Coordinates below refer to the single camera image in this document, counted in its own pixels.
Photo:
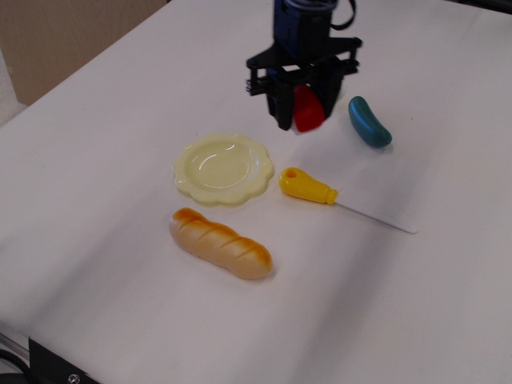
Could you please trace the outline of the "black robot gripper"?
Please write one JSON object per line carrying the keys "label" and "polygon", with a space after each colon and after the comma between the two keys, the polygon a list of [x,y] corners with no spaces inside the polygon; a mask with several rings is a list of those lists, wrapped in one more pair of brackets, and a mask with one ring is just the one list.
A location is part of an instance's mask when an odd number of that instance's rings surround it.
{"label": "black robot gripper", "polygon": [[[297,66],[305,70],[323,60],[347,54],[343,64],[353,73],[357,68],[356,53],[362,46],[359,38],[336,38],[332,30],[341,31],[352,25],[357,3],[350,1],[351,17],[342,24],[332,23],[337,1],[275,1],[273,44],[246,62],[250,78],[246,90],[252,96],[266,94],[269,113],[281,130],[289,130],[293,122],[295,84],[279,79],[258,76],[259,70],[277,70]],[[337,66],[322,63],[316,67],[311,88],[320,101],[328,119],[342,88],[343,71]]]}

